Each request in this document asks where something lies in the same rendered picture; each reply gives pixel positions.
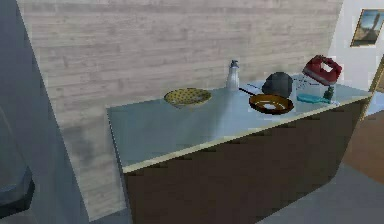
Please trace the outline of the yellow dotted bowl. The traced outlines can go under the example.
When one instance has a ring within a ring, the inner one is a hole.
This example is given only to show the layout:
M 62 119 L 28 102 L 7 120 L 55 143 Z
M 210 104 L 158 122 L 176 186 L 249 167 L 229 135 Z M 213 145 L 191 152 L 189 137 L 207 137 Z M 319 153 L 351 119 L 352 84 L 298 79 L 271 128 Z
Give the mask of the yellow dotted bowl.
M 211 93 L 205 89 L 182 88 L 166 93 L 164 100 L 176 108 L 193 108 L 205 104 L 211 97 Z

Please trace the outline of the clear soap dispenser bottle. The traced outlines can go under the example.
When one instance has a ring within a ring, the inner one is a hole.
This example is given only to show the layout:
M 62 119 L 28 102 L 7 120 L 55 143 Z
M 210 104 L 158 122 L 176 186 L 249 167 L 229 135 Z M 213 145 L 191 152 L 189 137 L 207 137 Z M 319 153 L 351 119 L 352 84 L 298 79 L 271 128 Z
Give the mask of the clear soap dispenser bottle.
M 239 88 L 239 65 L 237 60 L 231 61 L 226 80 L 226 87 L 229 90 L 237 90 Z

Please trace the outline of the dark brown kitchen counter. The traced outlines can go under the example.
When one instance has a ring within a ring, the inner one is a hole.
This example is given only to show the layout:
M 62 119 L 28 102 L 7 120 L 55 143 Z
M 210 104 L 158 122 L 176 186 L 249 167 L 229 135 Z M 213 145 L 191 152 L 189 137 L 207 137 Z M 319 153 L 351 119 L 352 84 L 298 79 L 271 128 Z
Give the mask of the dark brown kitchen counter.
M 335 176 L 370 93 L 336 85 L 333 103 L 276 116 L 249 106 L 252 90 L 108 109 L 129 224 L 256 224 Z

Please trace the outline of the brown frying pan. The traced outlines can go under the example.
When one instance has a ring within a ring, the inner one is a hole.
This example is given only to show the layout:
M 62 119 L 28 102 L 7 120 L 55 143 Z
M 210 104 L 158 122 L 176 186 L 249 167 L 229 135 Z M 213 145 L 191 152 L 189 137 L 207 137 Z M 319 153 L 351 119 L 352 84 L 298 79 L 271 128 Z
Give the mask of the brown frying pan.
M 294 104 L 290 99 L 279 95 L 255 94 L 243 88 L 240 88 L 240 91 L 249 95 L 249 106 L 263 114 L 282 115 L 294 108 Z

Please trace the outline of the teal spatula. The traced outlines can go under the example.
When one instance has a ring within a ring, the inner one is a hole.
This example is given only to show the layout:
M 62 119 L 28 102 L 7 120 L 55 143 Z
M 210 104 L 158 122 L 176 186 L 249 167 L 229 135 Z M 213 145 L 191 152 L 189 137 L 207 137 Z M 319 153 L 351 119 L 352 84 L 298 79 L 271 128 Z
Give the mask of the teal spatula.
M 315 96 L 315 95 L 309 95 L 309 94 L 299 94 L 297 96 L 297 100 L 301 102 L 306 102 L 306 103 L 330 103 L 328 99 Z

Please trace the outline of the grey appliance with black base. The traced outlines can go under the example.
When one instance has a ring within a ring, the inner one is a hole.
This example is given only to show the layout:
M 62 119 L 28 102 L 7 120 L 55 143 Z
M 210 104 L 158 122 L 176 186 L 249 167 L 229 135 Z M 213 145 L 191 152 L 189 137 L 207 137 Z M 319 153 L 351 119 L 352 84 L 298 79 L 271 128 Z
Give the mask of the grey appliance with black base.
M 0 107 L 0 219 L 28 210 L 35 185 Z

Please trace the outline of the framed wall picture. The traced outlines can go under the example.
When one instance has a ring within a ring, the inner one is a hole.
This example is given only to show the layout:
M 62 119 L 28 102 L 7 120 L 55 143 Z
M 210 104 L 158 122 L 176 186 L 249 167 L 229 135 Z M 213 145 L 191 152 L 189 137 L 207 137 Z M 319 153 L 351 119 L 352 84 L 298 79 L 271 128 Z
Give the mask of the framed wall picture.
M 351 40 L 351 47 L 376 44 L 384 25 L 384 9 L 363 9 Z

